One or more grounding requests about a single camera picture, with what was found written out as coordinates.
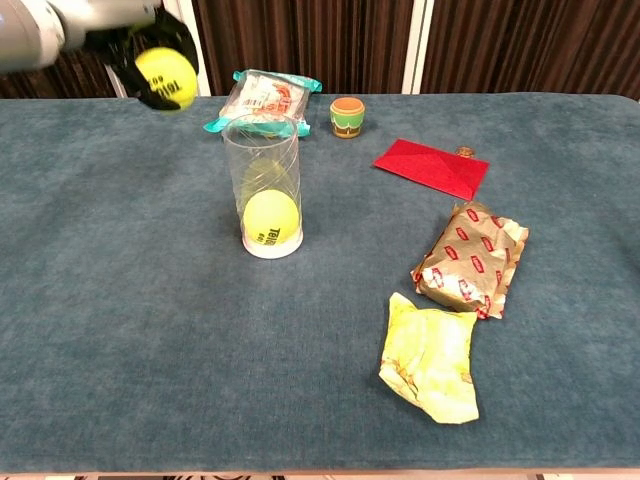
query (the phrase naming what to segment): clear plastic cup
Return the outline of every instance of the clear plastic cup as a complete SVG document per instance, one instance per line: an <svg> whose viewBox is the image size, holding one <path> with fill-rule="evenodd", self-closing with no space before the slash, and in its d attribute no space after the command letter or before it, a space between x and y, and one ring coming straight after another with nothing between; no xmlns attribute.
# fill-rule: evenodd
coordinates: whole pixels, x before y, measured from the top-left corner
<svg viewBox="0 0 640 480"><path fill-rule="evenodd" d="M222 132L245 248L280 258L302 243L298 131L283 115L238 117Z"/></svg>

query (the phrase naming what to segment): red envelope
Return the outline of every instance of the red envelope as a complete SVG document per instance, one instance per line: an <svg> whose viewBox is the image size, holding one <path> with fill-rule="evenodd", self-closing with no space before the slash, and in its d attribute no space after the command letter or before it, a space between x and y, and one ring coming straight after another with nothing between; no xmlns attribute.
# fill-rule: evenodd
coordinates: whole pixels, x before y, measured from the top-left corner
<svg viewBox="0 0 640 480"><path fill-rule="evenodd" d="M414 182L473 200L489 164L398 139L374 166Z"/></svg>

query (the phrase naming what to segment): dark curtain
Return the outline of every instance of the dark curtain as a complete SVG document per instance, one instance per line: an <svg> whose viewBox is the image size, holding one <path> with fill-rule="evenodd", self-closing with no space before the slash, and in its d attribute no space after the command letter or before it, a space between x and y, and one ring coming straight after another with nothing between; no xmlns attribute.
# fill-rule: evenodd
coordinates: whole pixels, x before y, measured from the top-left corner
<svg viewBox="0 0 640 480"><path fill-rule="evenodd" d="M212 95L234 70L307 75L325 92L399 93L413 0L192 0Z"/></svg>
<svg viewBox="0 0 640 480"><path fill-rule="evenodd" d="M437 0L423 93L640 98L638 0Z"/></svg>
<svg viewBox="0 0 640 480"><path fill-rule="evenodd" d="M0 98L82 97L115 97L104 66L89 53L64 53L51 67L0 75Z"/></svg>

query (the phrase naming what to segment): tennis ball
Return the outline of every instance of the tennis ball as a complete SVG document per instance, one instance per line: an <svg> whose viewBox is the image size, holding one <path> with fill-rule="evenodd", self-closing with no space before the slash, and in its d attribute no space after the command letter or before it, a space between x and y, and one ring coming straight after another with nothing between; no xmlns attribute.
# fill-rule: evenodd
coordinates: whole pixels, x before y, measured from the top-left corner
<svg viewBox="0 0 640 480"><path fill-rule="evenodd" d="M264 190L247 202L242 215L245 234L263 245L284 243L299 226L298 207L280 190Z"/></svg>
<svg viewBox="0 0 640 480"><path fill-rule="evenodd" d="M198 93L196 71L189 60L175 50L156 47L146 50L136 58L136 66L147 79L151 90L188 108Z"/></svg>

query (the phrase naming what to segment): wrapped candy bar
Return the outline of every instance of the wrapped candy bar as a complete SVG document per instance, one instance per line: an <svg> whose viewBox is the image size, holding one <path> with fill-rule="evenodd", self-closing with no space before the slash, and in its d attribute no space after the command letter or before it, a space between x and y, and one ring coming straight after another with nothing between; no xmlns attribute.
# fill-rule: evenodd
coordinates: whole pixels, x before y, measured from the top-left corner
<svg viewBox="0 0 640 480"><path fill-rule="evenodd" d="M529 229L480 203L455 206L436 245L411 271L416 291L479 318L502 318L528 236Z"/></svg>
<svg viewBox="0 0 640 480"><path fill-rule="evenodd" d="M476 314L418 310L394 293L380 378L438 423L478 418L469 350Z"/></svg>

